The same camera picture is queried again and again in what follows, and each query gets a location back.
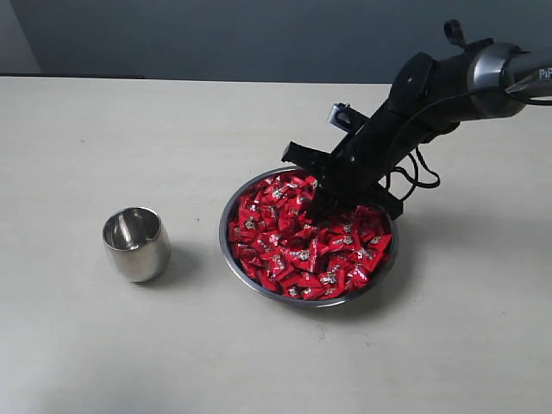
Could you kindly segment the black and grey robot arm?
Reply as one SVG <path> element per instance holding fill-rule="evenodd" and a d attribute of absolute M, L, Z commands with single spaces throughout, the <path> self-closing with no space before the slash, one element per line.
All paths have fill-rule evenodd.
<path fill-rule="evenodd" d="M 329 121 L 345 131 L 330 153 L 289 143 L 282 160 L 313 175 L 319 188 L 312 218 L 358 205 L 380 207 L 391 219 L 405 201 L 390 192 L 398 163 L 425 165 L 419 147 L 457 129 L 461 122 L 507 118 L 527 105 L 551 104 L 551 51 L 534 52 L 491 38 L 466 42 L 456 20 L 443 25 L 461 53 L 436 60 L 417 53 L 400 69 L 384 103 L 365 116 L 345 103 L 333 106 Z"/>

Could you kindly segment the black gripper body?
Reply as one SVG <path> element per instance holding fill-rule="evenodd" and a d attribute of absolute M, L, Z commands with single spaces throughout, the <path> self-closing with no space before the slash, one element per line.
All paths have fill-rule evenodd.
<path fill-rule="evenodd" d="M 345 132 L 344 138 L 329 153 L 292 141 L 281 160 L 315 177 L 318 189 L 324 189 L 328 196 L 343 201 L 345 206 L 341 210 L 365 205 L 383 210 L 390 218 L 397 218 L 404 212 L 404 203 L 379 183 L 385 176 L 378 165 L 380 152 L 366 146 L 372 136 L 373 122 L 368 118 L 357 131 Z"/>

